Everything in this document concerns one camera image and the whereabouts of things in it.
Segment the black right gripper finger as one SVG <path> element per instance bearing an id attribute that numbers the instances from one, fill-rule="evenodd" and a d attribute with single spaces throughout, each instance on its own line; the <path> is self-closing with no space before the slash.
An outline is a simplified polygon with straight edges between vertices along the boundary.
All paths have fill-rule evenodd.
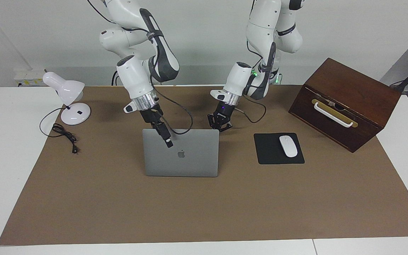
<path id="1" fill-rule="evenodd" d="M 173 147 L 173 142 L 171 140 L 171 134 L 166 123 L 157 120 L 157 133 L 162 137 L 168 148 Z"/>
<path id="2" fill-rule="evenodd" d="M 162 137 L 167 147 L 170 148 L 171 147 L 171 135 L 170 135 L 167 125 L 162 121 L 153 121 L 152 127 Z"/>

